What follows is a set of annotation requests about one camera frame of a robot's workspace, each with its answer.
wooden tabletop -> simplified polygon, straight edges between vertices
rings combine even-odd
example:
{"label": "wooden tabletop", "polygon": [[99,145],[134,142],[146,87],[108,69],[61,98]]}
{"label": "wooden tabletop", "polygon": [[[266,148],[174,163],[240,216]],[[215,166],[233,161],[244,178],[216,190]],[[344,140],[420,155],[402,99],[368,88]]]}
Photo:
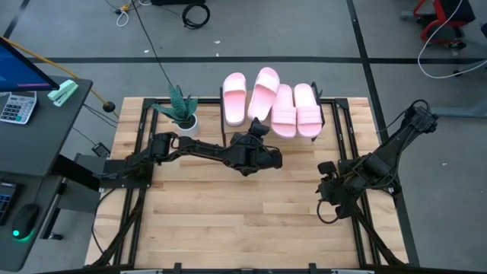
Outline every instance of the wooden tabletop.
{"label": "wooden tabletop", "polygon": [[[143,100],[127,97],[123,101],[112,159],[123,159],[133,152]],[[373,151],[379,142],[368,99],[349,98],[349,104],[359,153]],[[145,199],[135,267],[173,268],[174,263],[182,263],[185,269],[305,269],[308,263],[317,263],[319,268],[358,267],[350,218],[325,225],[316,216],[320,198],[314,193],[320,183],[317,165],[339,159],[331,107],[323,105],[323,113],[326,125],[315,142],[284,140],[272,132],[265,137],[266,145],[281,149],[283,167],[279,170],[261,170],[242,177],[221,163],[193,156],[156,166]],[[196,139],[222,145],[219,105],[200,104],[196,114],[200,127]],[[346,132],[341,111],[340,116]],[[169,131],[176,131],[175,125],[159,115],[157,132]],[[145,133],[142,147],[147,137]],[[352,158],[344,137],[347,155]],[[119,229],[125,192],[114,191],[98,210],[94,230],[103,248]],[[374,190],[368,190],[368,195],[377,233],[406,262],[392,198]],[[326,219],[335,218],[331,205],[323,204],[321,212]],[[362,234],[371,262],[366,233]],[[128,242],[123,262],[128,256]],[[91,239],[86,263],[99,256]]]}

monitor screen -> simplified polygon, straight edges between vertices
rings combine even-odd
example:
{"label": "monitor screen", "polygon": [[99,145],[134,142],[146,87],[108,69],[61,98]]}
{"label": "monitor screen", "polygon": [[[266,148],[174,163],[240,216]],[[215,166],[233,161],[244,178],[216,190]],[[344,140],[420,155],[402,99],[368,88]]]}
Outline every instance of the monitor screen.
{"label": "monitor screen", "polygon": [[52,91],[59,86],[0,38],[0,91]]}

pink slide sandal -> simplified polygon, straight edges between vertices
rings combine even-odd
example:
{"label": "pink slide sandal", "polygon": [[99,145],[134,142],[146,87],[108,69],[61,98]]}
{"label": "pink slide sandal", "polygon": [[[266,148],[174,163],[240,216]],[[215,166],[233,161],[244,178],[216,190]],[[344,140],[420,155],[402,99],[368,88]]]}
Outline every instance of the pink slide sandal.
{"label": "pink slide sandal", "polygon": [[276,135],[285,139],[296,136],[296,108],[291,87],[286,84],[279,85],[271,113],[271,128]]}
{"label": "pink slide sandal", "polygon": [[225,120],[229,126],[239,126],[245,120],[247,86],[245,76],[239,72],[230,74],[223,82]]}
{"label": "pink slide sandal", "polygon": [[263,68],[257,75],[256,85],[250,100],[248,117],[259,121],[267,118],[279,88],[279,75],[272,68]]}
{"label": "pink slide sandal", "polygon": [[314,138],[321,132],[322,119],[320,106],[308,84],[298,84],[294,88],[294,103],[298,113],[298,132],[301,136]]}

gray floor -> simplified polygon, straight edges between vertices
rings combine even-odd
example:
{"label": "gray floor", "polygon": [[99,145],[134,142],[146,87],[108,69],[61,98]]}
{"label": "gray floor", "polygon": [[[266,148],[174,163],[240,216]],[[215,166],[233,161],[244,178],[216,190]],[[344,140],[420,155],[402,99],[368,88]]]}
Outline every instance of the gray floor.
{"label": "gray floor", "polygon": [[[125,1],[111,0],[115,5]],[[478,30],[487,21],[487,3],[470,0],[478,21],[465,31],[469,40],[487,46]],[[398,19],[416,0],[354,0],[368,56],[415,58],[422,48],[417,25]],[[0,2],[0,33],[4,33],[20,0]],[[359,57],[347,4],[342,0],[208,0],[212,18],[201,30],[188,30],[180,19],[158,7],[142,7],[140,14],[159,56],[321,56]],[[183,7],[170,7],[181,12]],[[152,57],[141,25],[130,12],[124,28],[103,0],[30,1],[11,39],[45,57]],[[424,57],[486,57],[487,51],[469,43],[458,55],[443,46],[426,50]],[[282,80],[293,85],[316,81],[323,96],[369,97],[360,64],[277,63],[165,63],[173,83],[194,95],[215,96],[224,77],[243,72],[254,78],[270,65]],[[167,82],[157,64],[63,64],[94,81],[94,88],[118,107],[126,96],[162,96]],[[62,75],[49,65],[46,73]],[[455,65],[426,65],[435,75],[450,74]],[[391,121],[413,100],[425,98],[433,107],[468,106],[487,96],[487,75],[474,72],[462,78],[433,80],[417,65],[372,65],[385,120]],[[87,104],[100,110],[93,95]],[[83,110],[75,127],[95,142],[111,146],[115,130]],[[487,248],[483,209],[487,189],[482,164],[487,153],[482,119],[442,119],[435,134],[421,136],[403,154],[400,178],[422,266],[487,271],[481,254]],[[78,133],[68,137],[62,153],[92,155],[91,143]],[[82,266],[93,216],[63,212],[56,231],[61,242],[37,241],[22,273],[71,269]],[[47,256],[48,251],[58,254]]]}

white cable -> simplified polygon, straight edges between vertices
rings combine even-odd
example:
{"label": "white cable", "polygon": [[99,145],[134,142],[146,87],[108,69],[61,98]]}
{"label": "white cable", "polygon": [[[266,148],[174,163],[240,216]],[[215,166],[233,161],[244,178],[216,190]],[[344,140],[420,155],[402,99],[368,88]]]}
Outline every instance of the white cable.
{"label": "white cable", "polygon": [[[116,25],[119,26],[119,27],[125,27],[128,23],[129,23],[129,14],[127,14],[126,12],[120,10],[120,15],[119,15],[119,18],[116,19]],[[122,16],[125,15],[127,17],[127,21],[125,21],[124,24],[120,24],[120,18],[122,18]]]}
{"label": "white cable", "polygon": [[447,76],[433,76],[433,75],[429,75],[424,69],[423,67],[421,66],[421,62],[420,62],[420,58],[421,58],[421,55],[423,54],[423,52],[425,51],[426,49],[426,46],[428,46],[429,44],[429,41],[431,41],[431,38],[433,38],[433,36],[444,26],[446,25],[450,20],[451,18],[454,17],[454,15],[457,13],[457,11],[460,9],[460,6],[462,5],[463,3],[463,0],[460,0],[460,3],[458,4],[457,8],[455,9],[455,11],[451,14],[450,18],[448,18],[448,20],[446,20],[428,39],[428,41],[426,41],[426,44],[423,46],[423,49],[421,49],[421,52],[419,53],[418,55],[418,65],[419,65],[419,68],[423,71],[423,73],[428,76],[429,78],[433,78],[433,79],[446,79],[446,78],[451,78],[451,77],[454,77],[454,76],[457,76],[457,75],[462,75],[463,73],[467,73],[467,72],[471,72],[471,71],[474,71],[482,66],[484,66],[485,64],[487,64],[487,60],[485,62],[483,62],[482,64],[476,66],[475,68],[471,68],[471,69],[468,69],[466,71],[463,71],[463,72],[458,72],[458,73],[455,73],[455,74],[452,74],[452,75],[447,75]]}
{"label": "white cable", "polygon": [[144,3],[142,3],[142,1],[141,1],[141,0],[138,0],[138,3],[139,3],[140,5],[152,5],[152,3],[144,4]]}

